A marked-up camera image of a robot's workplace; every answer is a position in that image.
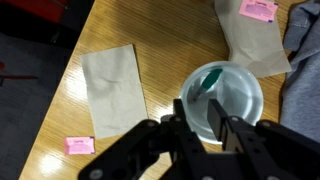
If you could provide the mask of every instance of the gray fabric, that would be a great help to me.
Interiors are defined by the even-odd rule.
[[[281,124],[320,142],[320,4],[307,1],[291,12],[284,47],[297,51],[283,92]]]

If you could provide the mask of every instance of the wooden table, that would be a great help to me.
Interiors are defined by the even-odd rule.
[[[228,46],[205,0],[96,0],[25,164],[21,179],[76,179],[78,172],[120,136],[96,140],[96,155],[65,156],[66,136],[94,135],[79,56],[134,44],[149,118],[172,113],[184,80],[206,63],[228,58]],[[292,0],[278,0],[283,36]],[[263,119],[278,121],[284,74],[259,79]],[[209,151],[220,146],[204,143]],[[141,179],[157,179],[168,168],[161,157]]]

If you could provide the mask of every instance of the dark floor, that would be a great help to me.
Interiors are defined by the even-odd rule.
[[[0,4],[0,62],[5,64],[0,74],[39,77],[5,80],[0,87],[0,180],[19,178],[93,2],[69,0],[59,25]],[[59,32],[57,42],[53,29]]]
[[[71,53],[0,33],[0,73],[39,77],[0,87],[0,179],[18,179]]]

